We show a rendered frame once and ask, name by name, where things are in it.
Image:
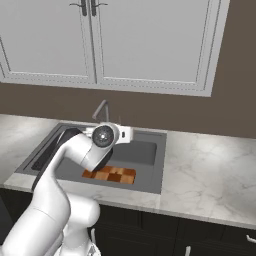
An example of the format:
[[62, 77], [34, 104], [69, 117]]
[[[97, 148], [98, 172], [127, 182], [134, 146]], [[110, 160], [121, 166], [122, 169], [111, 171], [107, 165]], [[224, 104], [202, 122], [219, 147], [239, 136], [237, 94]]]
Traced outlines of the grey kitchen sink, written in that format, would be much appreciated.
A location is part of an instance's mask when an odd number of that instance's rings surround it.
[[[16, 169], [16, 173], [36, 177], [42, 168], [48, 148], [59, 134], [68, 128], [77, 127], [81, 131], [87, 125], [58, 123], [53, 130], [32, 151], [25, 161]], [[56, 170], [58, 180], [74, 181], [160, 194], [164, 170], [164, 158], [167, 134], [134, 130], [134, 139], [129, 144], [115, 145], [108, 166], [134, 169], [136, 176], [133, 184], [122, 184], [114, 181], [101, 181], [83, 177], [83, 169], [69, 159], [64, 159]]]

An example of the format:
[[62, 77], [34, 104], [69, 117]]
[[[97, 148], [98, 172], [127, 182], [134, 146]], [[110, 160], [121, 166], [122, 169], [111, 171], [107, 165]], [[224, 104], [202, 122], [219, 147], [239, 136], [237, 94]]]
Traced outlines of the grey sink faucet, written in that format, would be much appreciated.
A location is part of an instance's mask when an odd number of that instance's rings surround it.
[[108, 105], [108, 101], [107, 100], [103, 100], [99, 106], [96, 108], [96, 110], [94, 111], [92, 118], [94, 120], [97, 120], [98, 115], [100, 114], [100, 112], [102, 110], [105, 110], [105, 116], [106, 116], [106, 121], [105, 122], [109, 122], [110, 121], [110, 115], [109, 115], [109, 105]]

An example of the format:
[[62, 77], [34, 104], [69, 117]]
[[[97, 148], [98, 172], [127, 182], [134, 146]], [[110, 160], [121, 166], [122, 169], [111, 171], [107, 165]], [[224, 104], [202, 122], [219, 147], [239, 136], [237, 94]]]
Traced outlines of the dark base cupboard door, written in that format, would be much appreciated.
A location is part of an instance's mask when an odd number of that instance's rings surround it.
[[174, 240], [109, 229], [96, 230], [102, 256], [172, 256]]

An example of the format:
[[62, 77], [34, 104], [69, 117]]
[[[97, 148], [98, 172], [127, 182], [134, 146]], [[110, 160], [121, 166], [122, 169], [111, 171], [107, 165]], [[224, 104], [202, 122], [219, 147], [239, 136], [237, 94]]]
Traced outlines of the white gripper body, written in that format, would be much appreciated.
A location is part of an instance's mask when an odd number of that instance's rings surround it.
[[130, 143], [134, 129], [115, 123], [100, 123], [96, 127], [87, 127], [83, 133], [92, 139], [95, 145], [116, 145]]

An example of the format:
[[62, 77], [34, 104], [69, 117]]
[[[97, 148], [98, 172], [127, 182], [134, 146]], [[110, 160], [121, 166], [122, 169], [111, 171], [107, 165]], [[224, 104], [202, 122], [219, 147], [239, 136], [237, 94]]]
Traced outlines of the checkered wooden cutting board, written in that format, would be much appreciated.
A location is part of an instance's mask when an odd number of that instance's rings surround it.
[[82, 176], [94, 180], [133, 184], [136, 177], [136, 171], [129, 168], [105, 166], [101, 170], [93, 172], [85, 169]]

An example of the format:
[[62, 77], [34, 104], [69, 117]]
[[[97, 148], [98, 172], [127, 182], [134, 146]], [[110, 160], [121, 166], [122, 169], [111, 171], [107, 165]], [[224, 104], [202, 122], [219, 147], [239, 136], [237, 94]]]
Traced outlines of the dark base cupboard drawer front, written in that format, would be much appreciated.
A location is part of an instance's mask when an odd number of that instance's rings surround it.
[[256, 243], [247, 240], [247, 237], [256, 240], [256, 230], [231, 227], [230, 237], [233, 244], [239, 245], [246, 249], [256, 248]]
[[179, 220], [176, 217], [113, 206], [100, 206], [99, 223], [146, 234], [175, 238]]
[[177, 238], [192, 242], [220, 241], [224, 230], [221, 224], [181, 218]]

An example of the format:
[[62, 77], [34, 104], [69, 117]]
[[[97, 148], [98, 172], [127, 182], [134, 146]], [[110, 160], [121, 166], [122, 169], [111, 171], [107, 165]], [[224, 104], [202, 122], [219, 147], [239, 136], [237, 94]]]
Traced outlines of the white wall cupboard door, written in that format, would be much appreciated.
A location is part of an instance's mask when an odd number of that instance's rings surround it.
[[0, 0], [0, 82], [88, 87], [96, 81], [89, 1]]
[[230, 0], [88, 1], [99, 87], [212, 94]]

